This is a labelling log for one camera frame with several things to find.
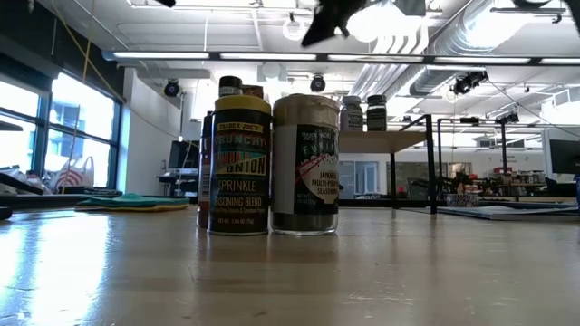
red and white bag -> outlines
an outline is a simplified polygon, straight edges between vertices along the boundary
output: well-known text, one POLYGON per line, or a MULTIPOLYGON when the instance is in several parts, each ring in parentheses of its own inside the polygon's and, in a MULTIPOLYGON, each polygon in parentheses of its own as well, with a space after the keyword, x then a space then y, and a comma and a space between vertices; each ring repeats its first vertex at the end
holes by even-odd
POLYGON ((88 157, 84 160, 82 168, 76 167, 80 162, 77 158, 73 158, 72 161, 67 159, 58 173, 54 176, 53 182, 51 183, 51 188, 59 190, 59 187, 92 187, 94 185, 94 161, 92 157, 88 157))

yellow label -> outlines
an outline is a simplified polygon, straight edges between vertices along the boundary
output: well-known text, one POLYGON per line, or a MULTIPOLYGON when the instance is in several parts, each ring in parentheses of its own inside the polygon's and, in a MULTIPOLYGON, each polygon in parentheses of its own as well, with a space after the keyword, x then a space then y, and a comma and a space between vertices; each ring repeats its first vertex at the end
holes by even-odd
POLYGON ((219 175, 265 176, 266 156, 241 160, 216 171, 219 175))
POLYGON ((245 123, 245 122, 223 122, 217 124, 217 131, 224 131, 224 130, 243 130, 243 131, 252 131, 252 132, 264 132, 264 126, 254 124, 254 123, 245 123))

green mat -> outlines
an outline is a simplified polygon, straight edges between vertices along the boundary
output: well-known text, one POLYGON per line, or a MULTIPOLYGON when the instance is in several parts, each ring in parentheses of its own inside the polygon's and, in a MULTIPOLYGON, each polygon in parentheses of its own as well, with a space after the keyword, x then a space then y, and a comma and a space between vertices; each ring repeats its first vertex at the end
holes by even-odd
POLYGON ((126 194, 115 198, 89 197, 76 205, 76 208, 109 208, 115 210, 164 210, 181 209, 189 205, 189 198, 143 197, 137 194, 126 194))

black lid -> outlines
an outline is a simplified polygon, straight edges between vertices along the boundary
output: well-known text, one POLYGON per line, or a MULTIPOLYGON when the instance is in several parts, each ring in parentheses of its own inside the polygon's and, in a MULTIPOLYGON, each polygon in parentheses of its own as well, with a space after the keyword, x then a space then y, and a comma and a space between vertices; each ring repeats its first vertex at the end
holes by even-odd
POLYGON ((371 95, 366 98, 367 104, 384 104, 387 102, 384 95, 371 95))
POLYGON ((219 79, 219 87, 242 88, 242 80, 236 76, 224 76, 219 79))

bottle cap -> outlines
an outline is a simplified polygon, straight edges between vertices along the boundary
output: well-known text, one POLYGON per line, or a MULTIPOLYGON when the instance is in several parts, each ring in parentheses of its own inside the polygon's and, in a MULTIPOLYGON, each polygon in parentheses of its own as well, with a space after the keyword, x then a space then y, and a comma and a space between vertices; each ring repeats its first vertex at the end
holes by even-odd
POLYGON ((367 104, 371 105, 371 104, 385 104, 387 102, 387 99, 385 99, 384 95, 371 95, 368 98, 366 98, 366 102, 367 104))

